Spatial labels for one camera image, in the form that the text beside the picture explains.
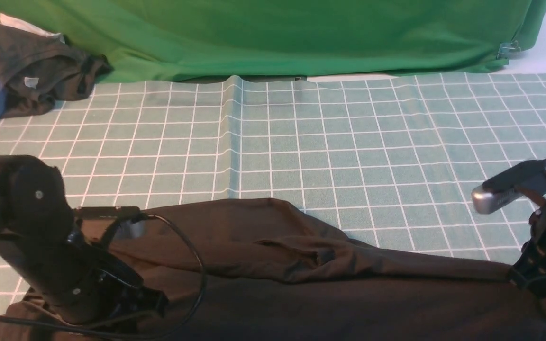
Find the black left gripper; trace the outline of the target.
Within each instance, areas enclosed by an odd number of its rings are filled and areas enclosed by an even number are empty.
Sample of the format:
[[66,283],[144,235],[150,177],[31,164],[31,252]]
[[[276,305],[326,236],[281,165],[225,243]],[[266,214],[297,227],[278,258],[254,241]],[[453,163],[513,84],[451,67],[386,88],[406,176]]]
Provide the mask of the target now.
[[165,316],[165,294],[146,287],[142,276],[119,258],[84,237],[70,238],[69,249],[79,262],[69,289],[70,324],[98,327]]

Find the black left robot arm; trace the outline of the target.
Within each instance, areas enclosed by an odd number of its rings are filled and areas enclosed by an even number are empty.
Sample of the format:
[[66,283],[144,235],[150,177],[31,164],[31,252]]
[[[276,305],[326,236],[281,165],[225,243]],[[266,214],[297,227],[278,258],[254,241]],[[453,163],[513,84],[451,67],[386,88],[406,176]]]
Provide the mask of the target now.
[[45,308],[71,326],[97,328],[163,317],[167,297],[108,250],[136,237],[136,206],[72,209],[58,168],[30,155],[0,156],[0,256]]

